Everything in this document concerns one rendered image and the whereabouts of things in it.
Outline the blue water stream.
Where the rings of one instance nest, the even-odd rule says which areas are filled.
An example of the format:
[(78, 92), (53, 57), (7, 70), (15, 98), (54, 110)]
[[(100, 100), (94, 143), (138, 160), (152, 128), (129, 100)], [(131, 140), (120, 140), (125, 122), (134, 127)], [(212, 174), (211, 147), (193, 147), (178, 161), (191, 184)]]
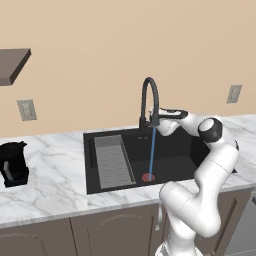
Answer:
[(153, 129), (152, 129), (151, 152), (150, 152), (150, 165), (149, 165), (149, 181), (152, 180), (156, 130), (157, 130), (156, 127), (153, 127)]

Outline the black sink basin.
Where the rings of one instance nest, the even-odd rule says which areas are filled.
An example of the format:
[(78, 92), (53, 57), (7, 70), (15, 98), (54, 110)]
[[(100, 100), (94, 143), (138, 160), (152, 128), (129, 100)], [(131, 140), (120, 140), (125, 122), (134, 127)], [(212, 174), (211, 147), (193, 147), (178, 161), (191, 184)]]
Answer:
[[(122, 137), (131, 168), (136, 181), (135, 185), (102, 189), (97, 165), (94, 139), (120, 135)], [(194, 177), (199, 165), (209, 154), (209, 148), (199, 137), (189, 135), (184, 129), (177, 129), (174, 134), (163, 137), (156, 132), (153, 172), (155, 180), (143, 182), (142, 175), (149, 173), (152, 130), (140, 132), (137, 128), (101, 132), (87, 132), (83, 135), (86, 187), (89, 194), (110, 192), (166, 183), (183, 181)]]

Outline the black coffee machine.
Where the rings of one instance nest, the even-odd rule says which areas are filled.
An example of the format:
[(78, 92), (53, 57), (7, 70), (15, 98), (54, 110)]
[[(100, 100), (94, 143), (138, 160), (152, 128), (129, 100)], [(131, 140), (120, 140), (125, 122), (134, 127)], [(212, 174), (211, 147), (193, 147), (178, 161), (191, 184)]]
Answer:
[(28, 182), (29, 169), (24, 157), (25, 146), (24, 141), (0, 145), (0, 173), (6, 188), (26, 185)]

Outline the black gooseneck sink faucet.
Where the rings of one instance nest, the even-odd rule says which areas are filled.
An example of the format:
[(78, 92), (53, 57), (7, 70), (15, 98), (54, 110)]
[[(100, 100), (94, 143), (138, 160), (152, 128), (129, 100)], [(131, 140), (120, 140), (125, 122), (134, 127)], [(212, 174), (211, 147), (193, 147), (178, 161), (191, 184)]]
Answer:
[[(147, 87), (151, 86), (153, 93), (153, 114), (150, 122), (146, 121), (146, 99), (147, 99)], [(141, 112), (139, 118), (139, 131), (144, 132), (148, 126), (156, 128), (160, 124), (159, 122), (159, 94), (157, 85), (153, 78), (147, 77), (142, 86), (142, 100), (141, 100)]]

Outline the brown cupboard door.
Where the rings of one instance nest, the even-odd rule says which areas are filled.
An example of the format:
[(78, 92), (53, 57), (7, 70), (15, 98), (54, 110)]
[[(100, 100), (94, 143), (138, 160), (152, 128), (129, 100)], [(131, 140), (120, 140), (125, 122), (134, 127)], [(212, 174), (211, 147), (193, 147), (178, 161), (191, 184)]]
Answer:
[[(180, 185), (168, 192), (166, 184), (160, 191), (160, 199), (167, 212), (170, 227), (168, 235), (159, 250), (163, 256), (204, 256), (215, 254), (215, 246), (225, 219), (218, 208), (218, 188), (202, 186), (198, 193), (191, 194)], [(217, 256), (224, 256), (234, 228), (240, 219), (244, 207), (251, 195), (252, 188), (224, 193), (224, 199), (233, 198), (237, 205), (221, 240)]]
[(77, 256), (69, 220), (0, 229), (0, 256)]
[(72, 217), (77, 255), (154, 256), (163, 234), (157, 217), (157, 204)]

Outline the grey sink drying rack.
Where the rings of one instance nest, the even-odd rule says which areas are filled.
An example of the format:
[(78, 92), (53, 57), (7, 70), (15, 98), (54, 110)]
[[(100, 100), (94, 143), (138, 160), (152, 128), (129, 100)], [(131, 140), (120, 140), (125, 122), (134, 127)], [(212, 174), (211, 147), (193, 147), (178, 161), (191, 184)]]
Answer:
[(120, 135), (94, 139), (102, 189), (135, 185), (131, 164)]

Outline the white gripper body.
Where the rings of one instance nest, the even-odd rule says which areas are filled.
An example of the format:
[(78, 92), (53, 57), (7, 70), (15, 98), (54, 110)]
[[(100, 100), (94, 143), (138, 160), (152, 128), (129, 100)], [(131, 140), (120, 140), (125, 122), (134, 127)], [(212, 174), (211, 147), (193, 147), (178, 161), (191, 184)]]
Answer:
[(159, 126), (157, 130), (162, 136), (170, 136), (175, 130), (180, 126), (180, 124), (171, 119), (160, 119)]

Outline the grey wall outlet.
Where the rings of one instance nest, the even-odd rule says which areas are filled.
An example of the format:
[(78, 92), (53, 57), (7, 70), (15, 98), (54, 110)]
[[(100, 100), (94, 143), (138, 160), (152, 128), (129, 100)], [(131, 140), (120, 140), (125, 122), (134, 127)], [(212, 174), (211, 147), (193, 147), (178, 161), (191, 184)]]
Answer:
[(23, 121), (33, 121), (37, 119), (34, 103), (32, 99), (18, 100), (17, 105)]
[(232, 85), (227, 98), (227, 103), (236, 103), (238, 101), (242, 86), (241, 85)]

